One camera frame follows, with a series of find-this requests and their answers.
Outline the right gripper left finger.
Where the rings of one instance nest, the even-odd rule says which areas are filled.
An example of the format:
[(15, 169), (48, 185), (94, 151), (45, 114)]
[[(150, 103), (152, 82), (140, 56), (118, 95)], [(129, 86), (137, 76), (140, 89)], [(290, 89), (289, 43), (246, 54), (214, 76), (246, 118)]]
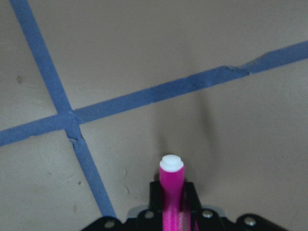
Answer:
[(163, 193), (159, 182), (149, 185), (149, 204), (137, 215), (128, 218), (124, 223), (120, 220), (104, 216), (87, 227), (85, 231), (161, 231), (163, 230)]

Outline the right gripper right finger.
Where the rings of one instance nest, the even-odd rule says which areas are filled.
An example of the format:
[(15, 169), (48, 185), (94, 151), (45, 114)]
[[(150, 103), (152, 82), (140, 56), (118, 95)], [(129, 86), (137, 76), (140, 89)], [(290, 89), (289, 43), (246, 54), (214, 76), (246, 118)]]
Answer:
[(284, 231), (280, 225), (259, 215), (247, 213), (235, 222), (220, 215), (217, 209), (202, 207), (192, 182), (184, 183), (184, 195), (190, 213), (192, 231)]

